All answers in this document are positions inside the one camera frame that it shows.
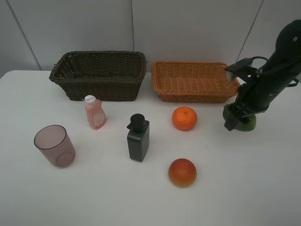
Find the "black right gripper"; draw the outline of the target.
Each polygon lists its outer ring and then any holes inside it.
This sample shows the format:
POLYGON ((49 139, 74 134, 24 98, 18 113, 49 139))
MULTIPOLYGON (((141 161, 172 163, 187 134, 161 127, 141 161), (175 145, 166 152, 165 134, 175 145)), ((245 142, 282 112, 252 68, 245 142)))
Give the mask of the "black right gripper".
POLYGON ((238 89, 235 102, 224 107, 224 127, 228 131, 243 131, 242 122, 249 122, 252 116, 265 112, 279 93, 279 80, 244 81, 238 89))

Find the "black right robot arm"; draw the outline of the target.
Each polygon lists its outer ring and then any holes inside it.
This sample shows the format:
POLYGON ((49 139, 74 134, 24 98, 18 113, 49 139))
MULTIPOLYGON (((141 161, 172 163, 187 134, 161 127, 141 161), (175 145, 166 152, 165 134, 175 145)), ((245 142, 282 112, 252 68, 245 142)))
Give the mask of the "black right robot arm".
POLYGON ((225 68, 228 80, 237 77, 244 81, 238 88, 235 102, 224 107, 224 126, 227 130, 251 131, 256 114, 267 111, 270 103, 288 87, 298 85, 301 73, 301 21, 294 20, 282 29, 276 49, 260 68, 252 67, 257 58, 237 61, 225 68))

